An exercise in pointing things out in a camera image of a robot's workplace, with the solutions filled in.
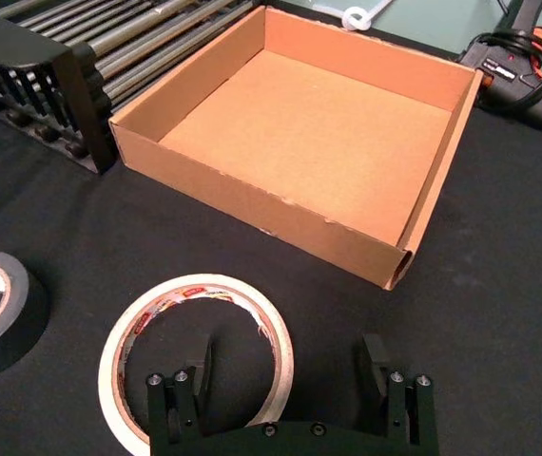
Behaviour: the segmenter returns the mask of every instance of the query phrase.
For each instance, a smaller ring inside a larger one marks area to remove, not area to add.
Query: open cardboard box
[[[260,7],[110,121],[128,167],[392,289],[480,79]]]

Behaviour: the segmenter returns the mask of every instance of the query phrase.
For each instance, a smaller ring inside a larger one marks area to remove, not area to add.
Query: green surface
[[[288,1],[308,8],[320,4],[340,10],[349,7],[368,10],[377,3],[377,0]],[[395,0],[377,18],[373,27],[460,52],[478,33],[493,30],[501,15],[495,0]]]

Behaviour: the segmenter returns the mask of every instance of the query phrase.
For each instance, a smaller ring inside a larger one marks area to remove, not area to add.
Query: black tablecloth
[[[444,455],[542,454],[542,132],[476,110],[427,234],[391,292],[117,163],[97,177],[0,124],[0,251],[45,284],[48,328],[0,373],[0,455],[123,455],[98,404],[97,368],[122,311],[175,276],[220,273],[266,294],[292,335],[284,419],[363,428],[354,352],[378,332],[410,373],[436,381]],[[212,333],[208,430],[244,425],[272,356],[249,315],[203,301],[138,340],[127,373],[145,424],[144,377],[180,366]]]

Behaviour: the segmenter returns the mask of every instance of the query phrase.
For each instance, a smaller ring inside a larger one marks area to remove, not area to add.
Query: black cable
[[[503,13],[507,16],[510,13],[510,10],[508,9],[506,2],[504,2],[503,0],[497,0],[497,3],[501,7],[501,10],[503,11]]]
[[[473,43],[484,43],[488,46],[500,46],[511,52],[526,55],[529,58],[535,58],[542,61],[542,39],[524,30],[503,29],[496,30],[493,33],[482,33],[473,39]],[[531,106],[542,100],[542,83],[533,89],[525,97],[513,103],[497,105],[480,106],[492,112],[499,114],[514,114],[518,111],[525,111]]]

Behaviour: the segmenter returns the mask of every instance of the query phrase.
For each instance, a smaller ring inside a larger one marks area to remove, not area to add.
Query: metal rack
[[[102,173],[108,118],[253,0],[20,0],[0,8],[0,120]]]

